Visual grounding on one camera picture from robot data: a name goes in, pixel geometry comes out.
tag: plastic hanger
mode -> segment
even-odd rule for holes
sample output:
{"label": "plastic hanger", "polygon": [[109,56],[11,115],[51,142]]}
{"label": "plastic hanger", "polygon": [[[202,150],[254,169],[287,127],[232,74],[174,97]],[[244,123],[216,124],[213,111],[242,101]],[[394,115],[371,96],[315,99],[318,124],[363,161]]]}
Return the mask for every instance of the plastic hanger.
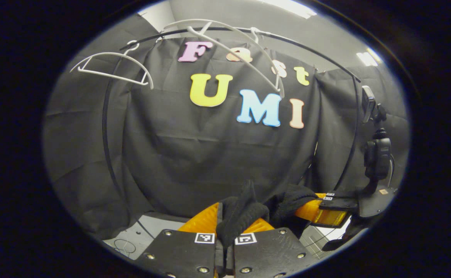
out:
{"label": "plastic hanger", "polygon": [[[164,29],[167,29],[169,27],[173,27],[173,26],[177,26],[179,24],[183,24],[183,23],[194,23],[194,22],[206,22],[206,24],[201,28],[201,30],[199,32],[197,32],[196,30],[194,30],[191,26],[188,26],[186,29],[188,32],[192,33],[193,35],[196,35],[197,37],[200,37],[202,39],[206,39],[210,42],[213,42],[214,44],[220,46],[222,49],[225,49],[227,51],[229,51],[231,54],[233,54],[234,56],[236,56],[238,59],[240,59],[241,61],[243,61],[248,67],[252,68],[253,70],[255,70],[258,74],[261,75],[261,77],[263,77],[268,84],[278,93],[280,93],[280,97],[284,98],[285,97],[285,92],[284,92],[284,85],[282,83],[282,79],[280,78],[280,76],[278,75],[278,71],[275,67],[275,64],[273,63],[272,59],[270,58],[270,56],[268,55],[268,53],[266,53],[266,51],[264,50],[264,48],[262,46],[260,46],[258,44],[258,37],[255,33],[253,33],[253,35],[255,36],[255,39],[252,39],[250,36],[246,35],[245,33],[241,32],[240,30],[236,29],[235,27],[232,27],[230,25],[227,25],[225,23],[219,22],[219,21],[214,21],[214,20],[208,20],[208,19],[186,19],[186,20],[180,20],[180,21],[176,21],[173,23],[170,23],[169,25],[165,26]],[[250,63],[248,63],[247,61],[245,61],[241,56],[239,56],[238,54],[236,54],[234,51],[232,51],[230,48],[228,48],[227,46],[225,46],[224,44],[216,41],[215,39],[212,39],[211,37],[208,37],[207,35],[204,34],[204,32],[206,32],[206,30],[208,29],[208,27],[210,27],[210,25],[212,23],[224,26],[226,28],[228,28],[229,30],[240,34],[242,37],[244,37],[245,39],[247,39],[248,41],[250,41],[252,44],[256,45],[261,53],[263,53],[264,55],[266,55],[266,57],[268,58],[268,60],[270,61],[270,64],[272,65],[274,71],[275,71],[275,75],[276,75],[276,79],[275,79],[275,84],[273,84],[261,71],[259,71],[256,67],[254,67],[253,65],[251,65]]]}
{"label": "plastic hanger", "polygon": [[[127,44],[132,44],[134,42],[137,42],[137,41],[130,41]],[[79,72],[86,72],[86,73],[91,73],[91,74],[95,74],[95,75],[101,75],[101,76],[107,76],[107,77],[111,77],[111,78],[116,78],[116,79],[120,79],[120,80],[123,80],[123,81],[128,81],[128,82],[131,82],[131,83],[134,83],[134,84],[138,84],[138,85],[141,85],[141,86],[144,86],[144,85],[148,84],[148,82],[144,83],[144,80],[145,80],[146,76],[148,75],[148,80],[150,81],[150,89],[153,89],[153,79],[150,76],[150,73],[148,72],[148,70],[145,68],[145,66],[142,65],[140,62],[136,61],[134,58],[129,57],[127,55],[128,52],[134,51],[138,47],[139,47],[139,43],[137,43],[135,47],[129,48],[128,50],[126,50],[124,52],[124,54],[116,53],[116,52],[101,52],[101,53],[93,54],[93,55],[88,56],[87,58],[84,58],[83,60],[81,60],[69,72],[72,72],[76,67],[78,67],[78,71]],[[88,63],[90,62],[90,60],[93,57],[100,56],[100,55],[115,55],[115,56],[119,56],[119,57],[122,57],[122,58],[129,59],[129,60],[135,62],[137,65],[139,65],[139,67],[142,68],[145,71],[145,74],[143,75],[143,78],[141,79],[141,81],[135,81],[135,80],[132,80],[132,79],[129,79],[129,78],[125,78],[125,77],[121,77],[121,76],[117,76],[117,75],[113,75],[113,74],[108,74],[108,73],[104,73],[104,72],[84,69],[86,67],[86,65],[88,65]],[[84,61],[86,61],[86,63],[83,65],[83,67],[78,66],[81,63],[83,63]]]}

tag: white ceiling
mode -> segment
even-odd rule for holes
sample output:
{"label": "white ceiling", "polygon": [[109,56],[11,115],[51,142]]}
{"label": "white ceiling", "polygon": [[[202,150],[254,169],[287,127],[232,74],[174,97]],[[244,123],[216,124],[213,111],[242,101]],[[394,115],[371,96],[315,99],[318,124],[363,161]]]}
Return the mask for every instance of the white ceiling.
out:
{"label": "white ceiling", "polygon": [[[234,27],[256,27],[298,41],[345,67],[364,66],[356,53],[366,52],[368,48],[360,39],[339,27],[333,19],[319,12],[305,19],[258,0],[166,0],[142,10],[140,14],[159,31],[168,23],[192,18],[216,20]],[[206,34],[222,39],[238,38],[233,32],[227,31],[207,31]],[[321,71],[337,69],[324,58],[292,44],[269,37],[260,39],[259,43],[303,60]]]}

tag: yellow letter u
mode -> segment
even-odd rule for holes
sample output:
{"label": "yellow letter u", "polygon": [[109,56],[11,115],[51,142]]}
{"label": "yellow letter u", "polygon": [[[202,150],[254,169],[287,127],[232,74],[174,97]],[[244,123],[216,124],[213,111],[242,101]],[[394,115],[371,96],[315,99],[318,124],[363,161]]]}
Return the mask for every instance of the yellow letter u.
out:
{"label": "yellow letter u", "polygon": [[227,88],[229,87],[229,81],[232,80],[232,76],[229,74],[217,74],[215,77],[218,80],[217,94],[214,97],[207,97],[204,95],[204,88],[206,81],[211,78],[210,74],[197,73],[191,76],[193,84],[191,85],[191,91],[189,97],[191,101],[198,106],[213,107],[218,106],[224,102],[227,96]]}

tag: phone mount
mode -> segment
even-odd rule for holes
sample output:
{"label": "phone mount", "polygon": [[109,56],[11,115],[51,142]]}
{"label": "phone mount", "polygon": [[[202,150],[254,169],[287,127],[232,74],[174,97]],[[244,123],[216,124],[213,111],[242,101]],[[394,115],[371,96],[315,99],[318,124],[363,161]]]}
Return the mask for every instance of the phone mount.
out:
{"label": "phone mount", "polygon": [[390,168],[391,141],[384,128],[378,129],[366,143],[364,152],[365,175],[370,182],[361,192],[363,195],[375,193],[378,181],[387,177]]}
{"label": "phone mount", "polygon": [[371,120],[378,125],[381,121],[386,121],[386,110],[379,103],[376,104],[375,95],[369,86],[363,86],[363,124]]}

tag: black glove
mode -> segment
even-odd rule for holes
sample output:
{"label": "black glove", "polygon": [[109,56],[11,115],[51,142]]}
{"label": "black glove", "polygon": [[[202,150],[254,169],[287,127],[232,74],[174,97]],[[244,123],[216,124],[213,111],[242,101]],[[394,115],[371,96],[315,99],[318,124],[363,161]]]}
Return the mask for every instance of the black glove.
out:
{"label": "black glove", "polygon": [[265,202],[270,209],[270,225],[275,228],[287,227],[299,239],[311,222],[294,214],[298,208],[314,199],[318,199],[318,196],[313,190],[300,185],[287,185],[285,192]]}
{"label": "black glove", "polygon": [[253,182],[244,182],[239,197],[228,197],[222,201],[223,220],[217,225],[217,237],[224,249],[234,243],[254,221],[263,218],[268,221],[268,208],[257,202]]}

